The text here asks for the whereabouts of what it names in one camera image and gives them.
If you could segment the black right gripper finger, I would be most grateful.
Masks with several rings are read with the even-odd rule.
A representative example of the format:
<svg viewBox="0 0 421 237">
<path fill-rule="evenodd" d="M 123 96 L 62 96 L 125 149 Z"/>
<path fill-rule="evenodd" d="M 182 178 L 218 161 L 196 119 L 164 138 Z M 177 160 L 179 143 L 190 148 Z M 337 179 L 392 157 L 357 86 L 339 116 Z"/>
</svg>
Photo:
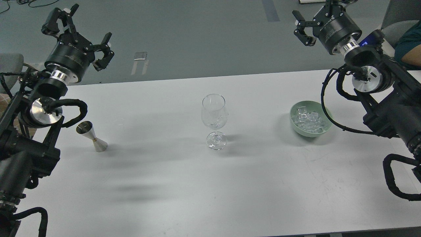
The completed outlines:
<svg viewBox="0 0 421 237">
<path fill-rule="evenodd" d="M 334 12 L 336 10 L 342 12 L 348 5 L 356 2 L 357 0 L 326 0 L 324 9 L 326 12 Z"/>
<path fill-rule="evenodd" d="M 313 28 L 317 26 L 317 21 L 315 17 L 311 21 L 306 21 L 305 18 L 301 15 L 301 12 L 298 10 L 293 10 L 293 16 L 296 18 L 296 30 L 294 30 L 294 35 L 305 45 L 313 46 L 317 40 L 314 36 L 309 36 L 305 32 L 305 28 Z"/>
</svg>

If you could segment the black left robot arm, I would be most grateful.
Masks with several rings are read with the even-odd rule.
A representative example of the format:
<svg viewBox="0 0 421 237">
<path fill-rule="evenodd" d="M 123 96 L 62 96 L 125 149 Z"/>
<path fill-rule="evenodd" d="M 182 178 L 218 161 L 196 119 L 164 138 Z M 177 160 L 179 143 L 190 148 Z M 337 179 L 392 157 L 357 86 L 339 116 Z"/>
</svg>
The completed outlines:
<svg viewBox="0 0 421 237">
<path fill-rule="evenodd" d="M 40 178 L 51 175 L 60 159 L 55 147 L 60 130 L 77 125 L 76 132 L 93 141 L 97 152 L 107 149 L 93 124 L 83 121 L 88 109 L 79 99 L 65 99 L 70 83 L 78 83 L 87 68 L 105 69 L 114 57 L 109 47 L 111 33 L 100 44 L 92 44 L 75 28 L 71 9 L 53 9 L 42 26 L 42 33 L 57 39 L 53 51 L 38 70 L 23 62 L 21 54 L 1 54 L 1 97 L 10 102 L 1 115 L 1 236 L 14 237 L 21 219 L 41 215 L 38 236 L 45 237 L 48 212 L 35 207 L 17 213 L 25 189 L 34 189 Z"/>
</svg>

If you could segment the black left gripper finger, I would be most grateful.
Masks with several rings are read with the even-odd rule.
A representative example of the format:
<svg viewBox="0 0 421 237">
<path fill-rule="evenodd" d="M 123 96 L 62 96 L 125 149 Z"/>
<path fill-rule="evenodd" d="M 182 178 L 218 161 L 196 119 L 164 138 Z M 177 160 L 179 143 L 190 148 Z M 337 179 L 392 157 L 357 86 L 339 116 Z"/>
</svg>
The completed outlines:
<svg viewBox="0 0 421 237">
<path fill-rule="evenodd" d="M 41 32 L 56 38 L 58 44 L 86 46 L 86 39 L 77 32 L 72 20 L 78 8 L 79 4 L 74 4 L 71 9 L 54 8 L 41 27 Z"/>
<path fill-rule="evenodd" d="M 106 69 L 109 65 L 110 61 L 114 57 L 114 52 L 111 50 L 109 46 L 109 41 L 111 39 L 112 33 L 108 32 L 105 34 L 104 38 L 102 39 L 100 44 L 89 45 L 87 47 L 87 52 L 102 52 L 103 57 L 100 59 L 96 59 L 92 62 L 92 65 L 96 69 L 96 71 L 101 71 Z"/>
</svg>

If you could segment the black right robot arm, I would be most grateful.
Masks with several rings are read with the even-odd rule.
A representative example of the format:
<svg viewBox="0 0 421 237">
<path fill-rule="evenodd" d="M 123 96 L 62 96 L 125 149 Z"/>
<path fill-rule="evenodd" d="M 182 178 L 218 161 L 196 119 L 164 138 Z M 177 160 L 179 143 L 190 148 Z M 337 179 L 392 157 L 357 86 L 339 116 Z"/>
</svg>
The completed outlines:
<svg viewBox="0 0 421 237">
<path fill-rule="evenodd" d="M 344 65 L 331 69 L 322 83 L 322 111 L 343 131 L 400 138 L 413 158 L 398 154 L 386 156 L 383 160 L 385 181 L 397 197 L 420 201 L 420 194 L 407 194 L 397 187 L 391 168 L 392 161 L 412 165 L 412 172 L 420 180 L 420 82 L 383 52 L 385 39 L 381 29 L 360 40 L 362 30 L 346 12 L 346 6 L 352 3 L 352 0 L 326 0 L 309 21 L 293 10 L 296 18 L 294 35 L 306 46 L 313 46 L 320 40 L 329 54 L 344 57 Z M 325 89 L 335 74 L 338 75 L 337 92 L 364 107 L 363 123 L 369 131 L 343 126 L 328 114 Z"/>
</svg>

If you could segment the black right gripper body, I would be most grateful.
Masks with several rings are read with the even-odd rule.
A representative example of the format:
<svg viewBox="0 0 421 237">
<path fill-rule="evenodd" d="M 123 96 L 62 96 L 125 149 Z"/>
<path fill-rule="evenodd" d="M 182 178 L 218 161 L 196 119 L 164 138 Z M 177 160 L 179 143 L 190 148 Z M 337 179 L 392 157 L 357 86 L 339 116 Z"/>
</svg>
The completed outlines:
<svg viewBox="0 0 421 237">
<path fill-rule="evenodd" d="M 335 48 L 340 42 L 348 38 L 356 40 L 362 35 L 362 30 L 349 17 L 344 7 L 331 7 L 331 13 L 328 12 L 328 7 L 322 7 L 314 15 L 314 20 L 320 24 L 313 27 L 313 36 L 330 55 L 339 53 Z"/>
</svg>

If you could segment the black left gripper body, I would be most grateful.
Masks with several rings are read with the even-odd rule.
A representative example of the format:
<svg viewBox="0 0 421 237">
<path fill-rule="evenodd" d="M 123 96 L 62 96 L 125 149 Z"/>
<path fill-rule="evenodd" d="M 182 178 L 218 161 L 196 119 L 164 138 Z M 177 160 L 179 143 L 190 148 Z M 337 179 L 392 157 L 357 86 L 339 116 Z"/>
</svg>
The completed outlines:
<svg viewBox="0 0 421 237">
<path fill-rule="evenodd" d="M 62 83 L 79 83 L 94 60 L 93 52 L 84 52 L 72 45 L 59 42 L 47 57 L 44 66 L 51 72 L 53 79 Z"/>
</svg>

